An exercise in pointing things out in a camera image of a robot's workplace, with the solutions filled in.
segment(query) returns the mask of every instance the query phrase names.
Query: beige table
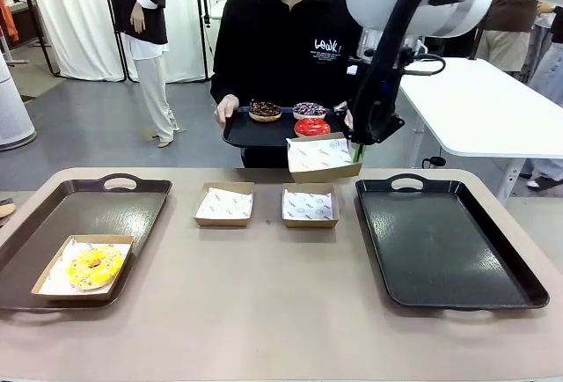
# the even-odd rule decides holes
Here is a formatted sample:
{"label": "beige table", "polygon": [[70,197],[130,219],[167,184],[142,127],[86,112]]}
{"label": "beige table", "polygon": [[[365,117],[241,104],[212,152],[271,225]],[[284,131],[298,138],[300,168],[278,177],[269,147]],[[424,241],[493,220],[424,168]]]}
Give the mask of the beige table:
{"label": "beige table", "polygon": [[[419,312],[387,297],[357,215],[353,181],[338,186],[335,230],[289,231],[289,176],[221,169],[120,169],[168,179],[172,191],[122,298],[103,312],[0,315],[0,373],[57,381],[213,379],[492,380],[563,375],[563,277],[473,175],[463,180],[552,296],[534,312]],[[61,181],[56,174],[0,230],[0,242]],[[388,178],[400,170],[366,170]],[[199,229],[206,181],[256,180],[246,230]]]}

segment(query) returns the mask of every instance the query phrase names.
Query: white table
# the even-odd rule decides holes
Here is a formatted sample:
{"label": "white table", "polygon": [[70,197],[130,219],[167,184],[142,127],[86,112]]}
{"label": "white table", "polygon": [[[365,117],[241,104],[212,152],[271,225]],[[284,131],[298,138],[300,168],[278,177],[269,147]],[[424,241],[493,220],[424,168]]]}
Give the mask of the white table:
{"label": "white table", "polygon": [[[459,180],[471,190],[550,293],[545,309],[438,312],[396,305],[366,244],[355,179],[335,183],[336,228],[288,231],[281,199],[282,183],[291,178],[283,170],[61,171],[0,229],[0,246],[64,181],[116,172],[172,182],[121,299],[99,311],[0,312],[0,374],[6,380],[488,381],[563,375],[563,277],[470,173],[413,171]],[[404,172],[364,169],[360,178],[386,180]],[[209,181],[256,182],[248,228],[198,227],[192,216]]]}
{"label": "white table", "polygon": [[[405,76],[401,89],[419,115],[409,165],[424,129],[452,155],[510,158],[497,198],[510,196],[526,158],[563,158],[563,108],[482,60],[447,58],[432,77]],[[435,70],[416,62],[409,70]]]}

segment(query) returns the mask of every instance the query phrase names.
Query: white backdrop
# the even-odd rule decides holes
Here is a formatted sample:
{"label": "white backdrop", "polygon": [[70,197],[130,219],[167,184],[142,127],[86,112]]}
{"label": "white backdrop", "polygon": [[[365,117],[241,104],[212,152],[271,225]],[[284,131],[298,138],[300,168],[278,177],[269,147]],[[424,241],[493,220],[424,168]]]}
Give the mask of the white backdrop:
{"label": "white backdrop", "polygon": [[37,0],[61,74],[88,80],[123,78],[106,0]]}
{"label": "white backdrop", "polygon": [[[116,81],[123,77],[106,0],[38,0],[61,73]],[[197,0],[166,0],[169,82],[205,77]],[[133,61],[129,68],[135,74]]]}
{"label": "white backdrop", "polygon": [[[170,45],[170,52],[165,54],[168,82],[203,79],[205,69],[197,0],[166,0],[165,16]],[[129,52],[127,55],[129,73],[136,79],[135,65]]]}

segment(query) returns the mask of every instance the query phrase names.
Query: tray handle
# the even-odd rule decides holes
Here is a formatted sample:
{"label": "tray handle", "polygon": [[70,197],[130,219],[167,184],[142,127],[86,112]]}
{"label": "tray handle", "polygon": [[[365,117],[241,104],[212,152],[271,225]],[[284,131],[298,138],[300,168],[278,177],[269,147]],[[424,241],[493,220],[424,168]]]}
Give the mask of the tray handle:
{"label": "tray handle", "polygon": [[[106,188],[106,183],[110,180],[117,180],[117,179],[123,179],[123,180],[132,180],[136,187],[135,188],[127,188],[127,187],[114,187],[114,188]],[[127,192],[135,192],[135,191],[142,191],[143,190],[143,183],[146,183],[146,180],[141,180],[139,177],[135,177],[134,175],[131,175],[130,173],[111,173],[109,175],[106,175],[103,178],[100,178],[99,180],[95,180],[93,181],[96,185],[99,185],[99,189],[103,190],[103,191],[107,191],[107,192],[122,192],[122,193],[127,193]]]}
{"label": "tray handle", "polygon": [[[417,180],[418,182],[422,183],[422,189],[417,187],[402,187],[402,188],[395,188],[393,187],[393,183],[400,180]],[[428,189],[428,183],[430,181],[420,175],[415,173],[400,173],[399,175],[395,175],[390,177],[384,183],[388,184],[389,191],[396,192],[396,193],[418,193],[420,191],[426,191]]]}

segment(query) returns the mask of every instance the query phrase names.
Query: cardboard box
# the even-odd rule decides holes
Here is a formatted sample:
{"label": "cardboard box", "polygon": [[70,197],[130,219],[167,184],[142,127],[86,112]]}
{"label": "cardboard box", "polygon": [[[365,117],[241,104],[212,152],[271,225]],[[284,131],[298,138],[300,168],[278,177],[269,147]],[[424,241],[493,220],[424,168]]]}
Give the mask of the cardboard box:
{"label": "cardboard box", "polygon": [[[332,220],[293,220],[284,218],[284,204],[286,190],[290,193],[306,193],[312,195],[331,195]],[[284,184],[281,197],[281,219],[288,228],[334,228],[340,220],[338,200],[332,184]]]}
{"label": "cardboard box", "polygon": [[[118,273],[115,276],[115,278],[113,279],[113,281],[110,283],[109,290],[107,292],[89,294],[88,291],[86,291],[82,294],[74,294],[74,295],[40,294],[40,289],[43,286],[43,283],[45,283],[46,279],[48,278],[49,272],[51,271],[51,268],[59,260],[59,258],[62,255],[62,252],[64,251],[64,249],[66,248],[66,246],[68,245],[68,243],[72,239],[75,239],[79,243],[88,243],[88,244],[93,244],[93,245],[96,245],[96,244],[114,244],[114,245],[127,244],[127,245],[129,245],[129,249],[128,249],[127,256],[123,259],[123,264],[121,265],[120,270],[118,271]],[[89,301],[90,300],[108,300],[112,296],[113,288],[115,287],[116,282],[121,275],[121,271],[125,268],[127,260],[129,258],[129,256],[131,255],[131,251],[133,250],[134,241],[135,240],[133,239],[133,237],[129,236],[129,235],[71,235],[70,237],[68,237],[66,239],[66,241],[64,243],[62,243],[62,246],[61,246],[61,248],[59,248],[59,251],[56,252],[53,259],[49,262],[49,264],[47,265],[45,270],[43,270],[43,272],[41,273],[41,276],[39,277],[39,279],[37,280],[37,282],[35,283],[35,285],[32,288],[32,294],[34,296],[40,296],[42,298],[48,298],[49,300],[89,300]]]}
{"label": "cardboard box", "polygon": [[203,185],[201,190],[201,197],[197,203],[197,207],[194,211],[195,222],[200,226],[238,226],[246,227],[248,226],[250,219],[207,219],[197,217],[197,211],[199,210],[203,199],[208,194],[210,188],[218,188],[220,190],[231,191],[232,193],[240,193],[241,195],[252,195],[252,207],[254,207],[254,183],[253,182],[208,182]]}
{"label": "cardboard box", "polygon": [[[313,137],[298,137],[291,139],[291,142],[295,143],[305,143],[315,140],[338,140],[340,138],[345,138],[342,133],[332,133],[325,134],[324,136],[313,136]],[[360,174],[363,166],[363,158],[356,163],[340,166],[330,169],[322,169],[318,171],[307,171],[307,172],[294,172],[291,170],[291,164],[289,164],[289,171],[293,180],[297,183],[314,183],[314,182],[327,182],[332,180],[337,180],[338,178],[350,178],[357,177]]]}

